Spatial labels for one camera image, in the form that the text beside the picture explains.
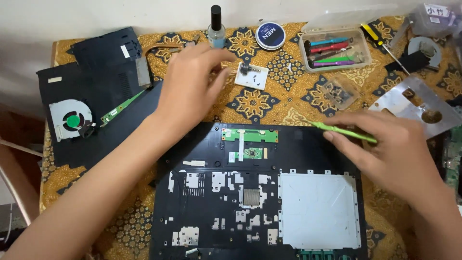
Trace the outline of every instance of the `purple screwdriver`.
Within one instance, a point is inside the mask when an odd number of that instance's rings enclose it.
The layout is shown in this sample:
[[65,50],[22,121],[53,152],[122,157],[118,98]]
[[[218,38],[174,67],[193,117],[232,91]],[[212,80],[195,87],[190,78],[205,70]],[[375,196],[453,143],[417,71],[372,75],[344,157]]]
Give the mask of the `purple screwdriver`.
[[324,67],[324,66],[344,66],[344,65],[353,65],[354,61],[341,61],[341,62],[313,62],[314,67]]

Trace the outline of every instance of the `person's left hand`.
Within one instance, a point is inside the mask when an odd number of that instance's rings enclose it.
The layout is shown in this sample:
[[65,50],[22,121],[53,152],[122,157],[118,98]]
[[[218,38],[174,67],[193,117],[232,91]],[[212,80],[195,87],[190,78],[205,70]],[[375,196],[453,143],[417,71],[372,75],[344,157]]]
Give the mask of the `person's left hand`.
[[[207,43],[186,47],[170,59],[162,86],[159,105],[154,114],[180,128],[185,135],[195,127],[214,104],[231,68],[220,63],[233,62],[236,56],[223,49],[212,49]],[[217,77],[209,83],[210,73]]]

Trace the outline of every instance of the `red screwdriver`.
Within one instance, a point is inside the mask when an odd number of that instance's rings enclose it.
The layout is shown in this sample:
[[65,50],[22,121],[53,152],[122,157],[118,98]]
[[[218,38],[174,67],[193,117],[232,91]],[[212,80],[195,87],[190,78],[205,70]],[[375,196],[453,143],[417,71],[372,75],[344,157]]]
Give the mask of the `red screwdriver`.
[[340,50],[340,49],[346,48],[346,47],[348,47],[348,42],[336,43],[336,44],[332,44],[332,45],[326,46],[326,47],[310,49],[310,54],[325,51],[325,50]]

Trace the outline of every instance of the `patterned fabric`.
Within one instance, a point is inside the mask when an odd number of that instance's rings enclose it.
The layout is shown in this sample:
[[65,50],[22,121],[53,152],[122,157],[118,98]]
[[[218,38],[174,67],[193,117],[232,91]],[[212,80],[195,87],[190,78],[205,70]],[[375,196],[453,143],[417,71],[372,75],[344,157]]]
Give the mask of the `patterned fabric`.
[[[371,23],[371,27],[383,41],[388,42],[403,22],[402,17],[386,17]],[[298,47],[298,36],[304,23],[283,25],[287,41],[278,51],[267,52],[255,41],[256,26],[226,30],[226,47],[236,54],[238,60],[226,65],[237,69],[239,61],[267,67],[270,72],[264,91],[234,85],[228,79],[225,89],[205,118],[208,122],[237,124],[280,124],[307,126],[308,120],[321,121],[333,116],[338,109],[324,96],[320,85],[329,78],[340,74],[351,80],[360,97],[349,111],[367,109],[390,88],[403,80],[401,72],[387,73],[384,66],[393,62],[386,51],[368,40],[371,65],[336,72],[309,74],[304,72]],[[180,33],[147,34],[139,36],[141,46],[155,42],[184,43],[199,34],[200,41],[206,42],[205,31]],[[75,61],[66,51],[76,40],[56,43],[54,65]],[[443,63],[439,72],[422,70],[414,73],[422,78],[441,98],[452,99],[459,95],[461,72],[453,49],[446,46],[445,39],[434,39],[441,47]],[[402,52],[406,40],[400,41],[396,50]],[[155,80],[165,76],[170,53],[158,48],[148,55]],[[45,210],[62,195],[86,171],[84,167],[70,169],[68,166],[55,167],[50,133],[45,133],[43,177],[40,209]],[[103,231],[93,248],[94,259],[107,260],[147,260],[151,227],[151,212],[154,208],[155,192],[148,185],[156,176],[156,166],[146,173],[135,189],[122,203],[113,220]],[[373,260],[415,259],[416,241],[412,229],[411,211],[400,199],[388,194],[363,176],[365,216],[367,220],[367,247]]]

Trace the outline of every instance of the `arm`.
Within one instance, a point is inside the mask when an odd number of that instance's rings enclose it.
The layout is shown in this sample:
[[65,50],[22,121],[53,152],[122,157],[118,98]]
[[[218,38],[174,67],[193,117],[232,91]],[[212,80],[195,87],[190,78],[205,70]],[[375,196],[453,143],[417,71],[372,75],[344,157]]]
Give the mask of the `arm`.
[[2,259],[80,258],[143,173],[205,117],[230,72],[209,84],[210,71],[235,58],[207,44],[175,54],[156,112],[45,210]]
[[339,133],[324,133],[363,174],[409,203],[421,259],[460,258],[462,217],[455,192],[439,176],[420,123],[369,111],[343,113],[325,123],[356,125],[378,140],[366,151]]

